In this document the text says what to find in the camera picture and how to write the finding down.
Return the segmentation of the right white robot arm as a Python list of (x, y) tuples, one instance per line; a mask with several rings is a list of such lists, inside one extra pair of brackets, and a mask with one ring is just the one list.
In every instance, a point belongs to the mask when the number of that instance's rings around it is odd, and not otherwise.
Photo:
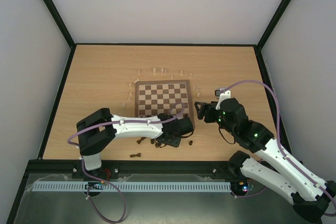
[(196, 102), (197, 117), (217, 123), (236, 143), (266, 161), (268, 168), (248, 154), (238, 151), (229, 160), (232, 176), (251, 178), (281, 195), (305, 221), (317, 223), (331, 202), (335, 202), (335, 182), (326, 181), (295, 159), (261, 123), (250, 120), (235, 98), (218, 102)]

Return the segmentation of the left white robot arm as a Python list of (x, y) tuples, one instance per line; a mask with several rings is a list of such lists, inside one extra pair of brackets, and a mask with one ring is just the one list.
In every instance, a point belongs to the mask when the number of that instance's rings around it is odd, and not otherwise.
[(194, 132), (191, 119), (160, 113), (147, 118), (128, 118), (102, 108), (76, 124), (80, 155), (85, 169), (101, 167), (101, 152), (112, 140), (127, 137), (151, 138), (158, 143), (179, 147), (183, 137)]

